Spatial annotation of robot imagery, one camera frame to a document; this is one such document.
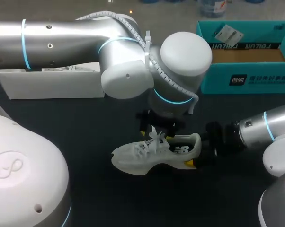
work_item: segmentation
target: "cable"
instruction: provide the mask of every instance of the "cable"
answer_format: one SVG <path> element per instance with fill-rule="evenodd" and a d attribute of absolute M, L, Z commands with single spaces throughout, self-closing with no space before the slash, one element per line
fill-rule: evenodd
<path fill-rule="evenodd" d="M 96 12 L 96 13 L 91 13 L 88 14 L 86 16 L 80 17 L 77 20 L 87 20 L 87 19 L 93 19 L 93 18 L 97 18 L 97 17 L 111 17 L 113 19 L 118 20 L 119 22 L 121 22 L 128 30 L 129 32 L 133 35 L 133 37 L 137 40 L 137 42 L 139 43 L 139 45 L 143 48 L 143 50 L 145 51 L 146 49 L 146 43 L 145 41 L 141 38 L 141 36 L 138 34 L 138 32 L 135 30 L 135 28 L 123 17 L 117 15 L 114 12 L 110 12 L 110 11 L 101 11 L 101 12 Z M 159 75 L 173 88 L 175 88 L 177 91 L 190 96 L 193 98 L 193 103 L 190 107 L 190 111 L 193 112 L 193 108 L 195 106 L 195 104 L 198 102 L 199 98 L 198 95 L 195 94 L 194 92 L 191 92 L 183 87 L 181 87 L 180 85 L 178 85 L 175 81 L 173 81 L 163 70 L 162 68 L 159 66 L 159 64 L 156 62 L 155 58 L 149 54 L 149 59 L 152 62 L 153 66 L 155 67 L 155 69 L 157 70 L 157 72 L 159 73 Z"/>

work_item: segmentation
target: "screw hole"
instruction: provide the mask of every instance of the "screw hole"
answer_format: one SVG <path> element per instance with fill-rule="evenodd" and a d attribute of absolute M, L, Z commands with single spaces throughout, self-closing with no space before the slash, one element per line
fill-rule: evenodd
<path fill-rule="evenodd" d="M 251 126 L 251 125 L 252 125 L 252 122 L 251 122 L 251 121 L 247 121 L 245 125 L 246 125 L 246 126 Z"/>
<path fill-rule="evenodd" d="M 42 205 L 40 205 L 40 204 L 36 204 L 35 206 L 34 206 L 34 210 L 36 211 L 36 213 L 41 213 L 41 212 L 43 212 L 43 208 L 42 208 Z"/>

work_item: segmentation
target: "white sneaker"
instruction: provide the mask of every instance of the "white sneaker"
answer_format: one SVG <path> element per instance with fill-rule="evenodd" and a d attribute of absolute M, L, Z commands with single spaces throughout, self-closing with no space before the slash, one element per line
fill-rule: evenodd
<path fill-rule="evenodd" d="M 164 163 L 176 169 L 194 169 L 184 162 L 196 158 L 201 152 L 201 138 L 197 133 L 192 135 L 175 135 L 169 139 L 164 134 L 157 135 L 152 126 L 148 141 L 134 142 L 115 149 L 112 164 L 119 170 L 145 175 L 155 165 Z"/>

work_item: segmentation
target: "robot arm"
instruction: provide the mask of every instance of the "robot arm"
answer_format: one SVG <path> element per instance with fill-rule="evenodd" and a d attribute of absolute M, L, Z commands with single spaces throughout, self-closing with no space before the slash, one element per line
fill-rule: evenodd
<path fill-rule="evenodd" d="M 0 21 L 0 69 L 99 62 L 107 95 L 132 98 L 151 88 L 151 109 L 165 119 L 193 113 L 211 61 L 209 45 L 193 33 L 158 46 L 141 38 L 132 18 L 108 11 L 70 22 Z"/>

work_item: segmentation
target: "white paper card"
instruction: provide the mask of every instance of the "white paper card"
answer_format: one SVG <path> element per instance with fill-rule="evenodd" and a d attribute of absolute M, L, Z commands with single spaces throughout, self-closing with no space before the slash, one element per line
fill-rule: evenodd
<path fill-rule="evenodd" d="M 220 32 L 215 36 L 215 38 L 233 47 L 243 38 L 243 36 L 243 33 L 235 30 L 228 25 L 225 25 L 222 30 L 220 30 Z"/>
<path fill-rule="evenodd" d="M 214 5 L 214 13 L 223 13 L 227 8 L 227 1 L 217 1 Z"/>

